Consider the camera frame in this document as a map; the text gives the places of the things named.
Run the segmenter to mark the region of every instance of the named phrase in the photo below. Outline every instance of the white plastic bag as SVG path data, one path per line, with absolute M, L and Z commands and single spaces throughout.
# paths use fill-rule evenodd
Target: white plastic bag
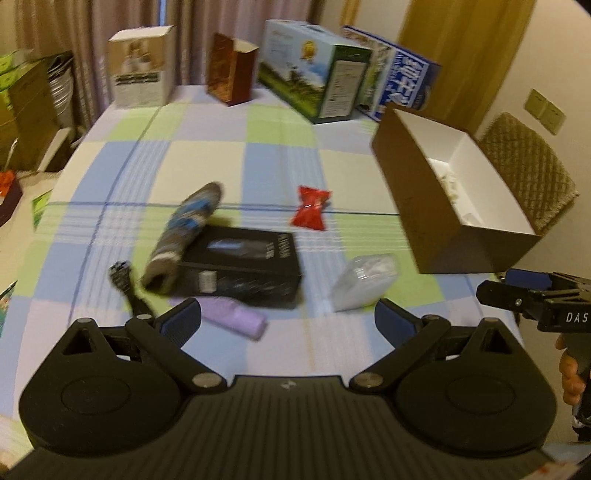
M 397 260 L 392 254 L 355 257 L 332 288 L 334 311 L 358 309 L 376 302 L 397 277 Z

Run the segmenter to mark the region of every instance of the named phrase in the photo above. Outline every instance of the red candy wrapper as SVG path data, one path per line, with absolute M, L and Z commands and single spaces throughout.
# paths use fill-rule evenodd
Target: red candy wrapper
M 291 224 L 314 230 L 326 230 L 322 221 L 322 209 L 330 198 L 330 192 L 302 185 L 298 189 L 300 191 L 301 206 L 291 219 Z

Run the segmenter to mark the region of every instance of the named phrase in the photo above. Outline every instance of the table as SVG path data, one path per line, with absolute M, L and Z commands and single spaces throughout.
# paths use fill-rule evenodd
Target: table
M 27 381 L 78 317 L 122 325 L 129 312 L 106 272 L 131 260 L 138 275 L 176 206 L 208 181 L 225 195 L 212 221 L 295 233 L 304 280 L 295 310 L 266 310 L 259 342 L 204 322 L 184 350 L 231 381 L 235 374 L 340 374 L 344 382 L 391 351 L 372 309 L 334 314 L 327 296 L 348 260 L 394 253 L 387 297 L 454 325 L 512 317 L 480 306 L 489 275 L 419 275 L 370 141 L 376 124 L 312 125 L 267 90 L 227 107 L 200 86 L 180 87 L 163 108 L 111 106 L 54 188 L 25 257 L 0 338 L 0 414 L 18 416 Z M 297 186 L 333 192 L 326 232 L 292 228 Z M 177 300 L 147 295 L 157 312 Z

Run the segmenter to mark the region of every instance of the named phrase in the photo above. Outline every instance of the black box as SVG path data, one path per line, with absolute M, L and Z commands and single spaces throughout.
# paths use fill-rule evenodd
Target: black box
M 173 294 L 233 297 L 254 306 L 294 308 L 300 282 L 291 233 L 207 225 L 179 262 Z

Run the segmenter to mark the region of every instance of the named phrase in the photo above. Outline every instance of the finger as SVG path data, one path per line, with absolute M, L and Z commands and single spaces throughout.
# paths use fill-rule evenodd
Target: finger
M 577 374 L 577 370 L 579 369 L 579 364 L 577 361 L 571 357 L 567 352 L 562 354 L 560 357 L 560 363 L 558 365 L 558 370 L 563 375 L 567 377 L 573 377 Z
M 581 395 L 571 395 L 570 393 L 565 392 L 562 399 L 564 400 L 564 403 L 574 407 L 581 401 Z
M 566 343 L 564 343 L 562 335 L 558 335 L 558 338 L 556 339 L 556 348 L 558 350 L 564 350 L 566 348 Z
M 580 395 L 585 391 L 585 383 L 580 377 L 562 376 L 562 389 L 571 395 Z

